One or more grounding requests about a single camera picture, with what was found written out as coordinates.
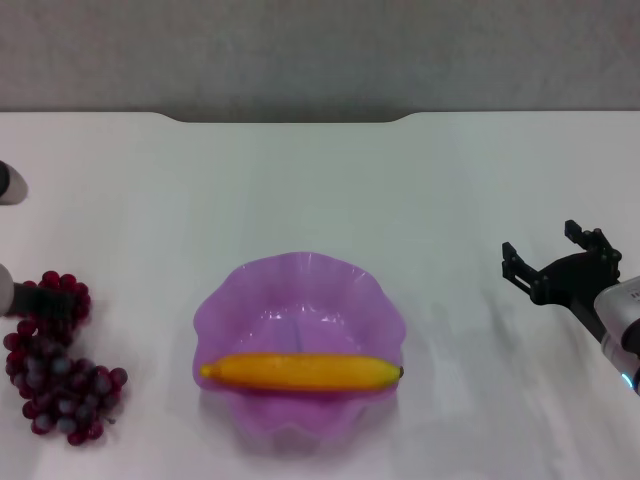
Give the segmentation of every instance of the purple bowl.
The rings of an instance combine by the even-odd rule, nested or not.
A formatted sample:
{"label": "purple bowl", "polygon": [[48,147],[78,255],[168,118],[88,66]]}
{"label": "purple bowl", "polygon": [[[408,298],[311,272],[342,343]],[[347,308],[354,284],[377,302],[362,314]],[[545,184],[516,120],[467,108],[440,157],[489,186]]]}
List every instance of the purple bowl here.
{"label": "purple bowl", "polygon": [[221,394],[251,434],[293,427],[316,437],[345,433],[369,404],[396,386],[365,394],[265,393],[227,388],[200,366],[240,352],[354,353],[401,365],[405,324],[369,273],[317,253],[287,253],[234,270],[194,318],[193,378]]}

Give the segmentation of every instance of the black object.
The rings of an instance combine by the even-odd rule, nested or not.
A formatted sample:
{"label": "black object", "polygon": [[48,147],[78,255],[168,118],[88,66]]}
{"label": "black object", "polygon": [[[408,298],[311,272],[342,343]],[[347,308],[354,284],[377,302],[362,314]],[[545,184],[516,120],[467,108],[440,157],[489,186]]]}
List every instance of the black object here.
{"label": "black object", "polygon": [[54,320],[71,318],[73,294],[43,287],[13,284],[13,302],[7,315],[34,314]]}
{"label": "black object", "polygon": [[7,167],[3,162],[0,162],[0,197],[9,190],[10,181],[11,175],[9,173],[9,167]]}
{"label": "black object", "polygon": [[565,236],[585,252],[569,255],[536,271],[518,256],[510,243],[502,244],[502,276],[527,293],[536,305],[568,308],[598,342],[607,332],[593,302],[600,292],[618,283],[622,255],[611,247],[599,228],[592,232],[567,220]]}

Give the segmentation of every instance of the blue light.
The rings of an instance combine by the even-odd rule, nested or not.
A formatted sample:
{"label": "blue light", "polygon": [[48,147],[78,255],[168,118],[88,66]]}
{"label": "blue light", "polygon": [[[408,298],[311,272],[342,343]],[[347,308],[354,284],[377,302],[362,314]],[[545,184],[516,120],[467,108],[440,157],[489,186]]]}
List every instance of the blue light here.
{"label": "blue light", "polygon": [[629,388],[633,388],[633,382],[629,378],[629,375],[627,375],[626,373],[623,373],[622,378],[624,378],[624,380],[629,384]]}

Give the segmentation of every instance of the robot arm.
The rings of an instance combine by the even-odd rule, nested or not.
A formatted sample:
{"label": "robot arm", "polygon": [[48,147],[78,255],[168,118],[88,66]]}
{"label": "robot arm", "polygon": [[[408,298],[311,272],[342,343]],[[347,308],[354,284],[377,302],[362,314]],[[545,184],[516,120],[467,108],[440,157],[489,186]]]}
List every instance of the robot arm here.
{"label": "robot arm", "polygon": [[14,283],[9,271],[0,265],[0,316],[34,314],[66,319],[73,304],[71,293]]}
{"label": "robot arm", "polygon": [[601,344],[602,353],[638,393],[640,384],[640,277],[619,283],[619,251],[600,229],[583,231],[573,220],[565,236],[585,250],[540,271],[509,243],[502,245],[502,275],[536,305],[568,308]]}

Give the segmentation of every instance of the grape bunch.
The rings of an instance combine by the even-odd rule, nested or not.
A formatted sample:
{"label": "grape bunch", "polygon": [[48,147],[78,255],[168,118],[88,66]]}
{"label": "grape bunch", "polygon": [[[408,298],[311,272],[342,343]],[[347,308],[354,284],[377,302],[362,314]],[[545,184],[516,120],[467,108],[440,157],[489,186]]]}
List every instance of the grape bunch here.
{"label": "grape bunch", "polygon": [[73,275],[50,271],[38,286],[72,292],[73,314],[65,320],[30,317],[18,322],[17,332],[4,337],[3,345],[10,350],[5,371],[20,396],[28,400],[22,414],[32,421],[33,433],[58,430],[71,445],[82,445],[102,436],[103,421],[115,423],[108,414],[120,402],[128,375],[122,368],[109,370],[67,355],[66,348],[89,315],[91,297],[84,283]]}

